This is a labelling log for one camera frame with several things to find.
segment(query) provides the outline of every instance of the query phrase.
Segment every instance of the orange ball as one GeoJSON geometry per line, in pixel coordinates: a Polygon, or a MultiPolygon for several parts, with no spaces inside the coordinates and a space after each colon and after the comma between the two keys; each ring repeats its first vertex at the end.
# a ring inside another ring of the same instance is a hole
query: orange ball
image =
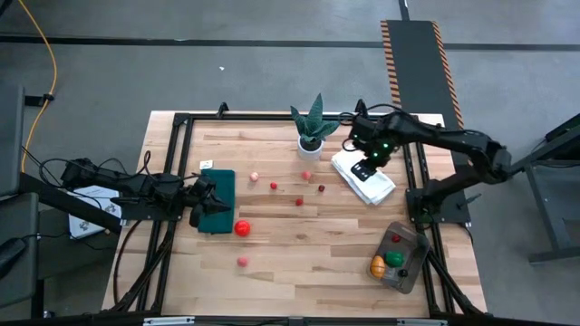
{"type": "Polygon", "coordinates": [[[384,260],[380,256],[374,256],[371,261],[371,274],[376,278],[382,278],[384,276],[384,272],[386,271],[386,266],[384,260]]]}

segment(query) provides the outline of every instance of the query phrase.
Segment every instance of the white flower pot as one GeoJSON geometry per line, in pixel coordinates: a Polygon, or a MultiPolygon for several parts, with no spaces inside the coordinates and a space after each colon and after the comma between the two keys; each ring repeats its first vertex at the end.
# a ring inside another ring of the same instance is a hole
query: white flower pot
{"type": "Polygon", "coordinates": [[[298,156],[303,160],[319,160],[320,156],[323,155],[324,140],[321,142],[320,147],[316,150],[306,150],[303,149],[300,144],[300,135],[298,135],[298,156]]]}

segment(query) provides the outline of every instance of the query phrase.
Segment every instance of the white towel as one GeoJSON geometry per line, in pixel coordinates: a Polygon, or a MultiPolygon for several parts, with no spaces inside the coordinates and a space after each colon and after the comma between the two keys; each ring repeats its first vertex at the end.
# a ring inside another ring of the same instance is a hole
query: white towel
{"type": "Polygon", "coordinates": [[[395,184],[381,171],[362,182],[351,172],[353,165],[364,158],[364,154],[357,150],[348,152],[341,150],[334,154],[331,162],[338,173],[348,182],[354,192],[366,203],[379,205],[395,188],[395,184]]]}

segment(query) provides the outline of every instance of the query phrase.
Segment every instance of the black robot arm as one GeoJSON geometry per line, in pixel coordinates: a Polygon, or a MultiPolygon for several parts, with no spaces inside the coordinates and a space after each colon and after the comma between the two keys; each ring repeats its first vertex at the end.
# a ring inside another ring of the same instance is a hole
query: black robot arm
{"type": "Polygon", "coordinates": [[[123,219],[177,220],[185,207],[191,207],[189,224],[197,227],[203,215],[231,208],[215,196],[215,181],[196,177],[195,184],[184,187],[183,178],[169,173],[128,175],[79,158],[66,164],[61,180],[67,188],[101,186],[119,191],[121,196],[111,201],[122,207],[123,219]]]}
{"type": "Polygon", "coordinates": [[[505,147],[482,132],[447,130],[441,125],[420,122],[402,110],[394,110],[371,120],[362,101],[357,105],[357,112],[348,140],[366,157],[351,168],[362,181],[372,176],[376,168],[384,167],[391,159],[391,153],[412,142],[469,156],[471,165],[459,168],[456,174],[442,180],[430,180],[422,189],[420,201],[431,213],[436,213],[442,200],[450,194],[479,182],[496,184],[509,178],[511,155],[505,147]]]}

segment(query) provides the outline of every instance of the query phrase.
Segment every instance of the wooden table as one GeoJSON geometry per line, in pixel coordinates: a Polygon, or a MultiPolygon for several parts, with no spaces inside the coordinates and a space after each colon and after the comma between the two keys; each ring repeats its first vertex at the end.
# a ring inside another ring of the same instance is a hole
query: wooden table
{"type": "MultiPolygon", "coordinates": [[[[150,115],[141,156],[151,151],[151,172],[163,169],[174,113],[153,111],[150,115]]],[[[424,122],[443,123],[439,114],[419,117],[424,122]]],[[[408,223],[402,153],[396,153],[382,169],[396,189],[380,205],[367,206],[330,163],[348,132],[349,127],[339,128],[328,137],[322,159],[306,162],[297,157],[292,121],[196,121],[186,174],[198,172],[199,161],[207,159],[214,160],[214,168],[236,171],[236,219],[247,220],[252,232],[245,238],[207,235],[198,233],[187,221],[178,223],[163,314],[428,316],[421,277],[412,293],[400,294],[382,287],[366,273],[386,227],[394,221],[408,223]],[[313,173],[309,181],[300,176],[304,170],[313,173]],[[260,175],[257,183],[248,179],[253,171],[260,175]],[[278,184],[276,191],[270,189],[272,181],[278,184]],[[326,186],[323,193],[317,191],[320,184],[326,186]],[[304,199],[303,206],[295,205],[297,198],[304,199]],[[237,267],[239,256],[248,258],[247,268],[237,267]]],[[[173,173],[177,173],[182,139],[183,130],[173,173]]],[[[425,146],[425,151],[431,177],[443,178],[454,172],[447,150],[425,146]]],[[[416,179],[420,187],[420,176],[416,179]]],[[[121,259],[121,295],[143,268],[150,228],[151,223],[141,223],[128,242],[121,259]]],[[[485,311],[467,233],[457,225],[441,225],[440,229],[449,273],[485,311]]],[[[443,309],[440,280],[433,273],[438,304],[443,309]]],[[[157,275],[153,280],[149,304],[157,275]]],[[[110,280],[103,308],[111,306],[110,280]]]]}

